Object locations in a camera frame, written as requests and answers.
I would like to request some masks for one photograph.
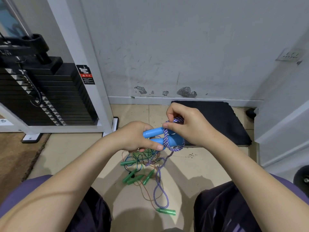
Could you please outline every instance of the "tangled jump rope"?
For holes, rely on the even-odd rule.
[[[183,122],[183,117],[176,117],[173,120],[174,123],[180,123]],[[164,138],[161,138],[159,135],[160,134],[164,134]],[[156,180],[156,187],[154,188],[154,192],[153,192],[153,199],[150,198],[150,195],[147,191],[147,189],[145,188],[149,199],[146,199],[145,196],[143,195],[144,199],[146,199],[147,201],[150,201],[151,204],[152,202],[155,203],[155,205],[158,208],[155,208],[154,205],[152,204],[153,208],[160,212],[160,213],[165,213],[165,214],[170,214],[170,215],[176,215],[176,211],[175,210],[171,210],[168,209],[169,206],[169,199],[168,196],[166,194],[166,192],[164,191],[163,188],[163,183],[161,180],[161,169],[165,166],[166,161],[168,160],[168,158],[170,158],[174,152],[176,151],[180,151],[183,147],[184,147],[184,139],[176,134],[175,132],[168,130],[168,129],[164,129],[162,127],[160,128],[156,128],[156,129],[151,129],[151,130],[147,130],[143,133],[144,138],[151,138],[151,137],[159,137],[157,139],[152,139],[152,141],[155,141],[161,145],[164,146],[164,148],[168,148],[171,151],[171,154],[169,154],[166,158],[164,157],[160,157],[160,151],[156,151],[156,150],[151,150],[151,149],[146,149],[144,152],[134,152],[134,153],[129,153],[129,155],[126,157],[126,159],[123,159],[123,162],[120,163],[121,166],[124,166],[125,169],[127,171],[129,171],[129,174],[122,180],[122,182],[124,184],[132,184],[134,183],[134,185],[139,186],[141,188],[141,186],[143,186],[145,188],[146,183],[149,181],[149,179],[153,176],[154,171],[156,171],[155,174],[155,180]],[[160,166],[156,166],[157,163],[159,163],[160,161],[163,161],[163,164]],[[130,171],[127,166],[132,166],[132,165],[136,165],[135,169],[133,171]],[[151,166],[153,167],[153,170],[146,176],[146,175],[137,175],[136,173],[139,172],[141,169],[144,169],[144,166]],[[167,204],[166,206],[161,206],[158,204],[157,199],[159,197],[155,197],[156,195],[156,191],[157,189],[161,190],[161,195],[164,195],[166,200],[167,200]]]

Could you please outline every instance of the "brown floor mat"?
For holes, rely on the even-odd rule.
[[[0,204],[27,179],[50,134],[35,144],[22,144],[24,133],[0,133]]]

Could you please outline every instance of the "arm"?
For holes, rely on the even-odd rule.
[[[0,231],[65,231],[91,184],[117,151],[163,149],[143,137],[148,129],[152,126],[135,121],[98,140],[8,211],[0,219]]]
[[[264,232],[308,231],[309,206],[214,129],[199,110],[172,103],[170,122],[181,115],[184,124],[165,123],[189,142],[203,146],[231,177]]]

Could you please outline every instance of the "red warning sticker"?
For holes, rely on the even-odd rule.
[[[76,67],[85,85],[95,85],[90,68],[87,65],[76,65]]]

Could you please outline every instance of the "left hand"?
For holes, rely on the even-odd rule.
[[[161,144],[143,137],[143,132],[149,129],[153,129],[150,124],[146,124],[141,121],[133,121],[111,133],[111,135],[116,138],[120,150],[130,152],[136,151],[138,148],[140,148],[140,152],[143,152],[145,148],[157,151],[163,150],[163,146]]]

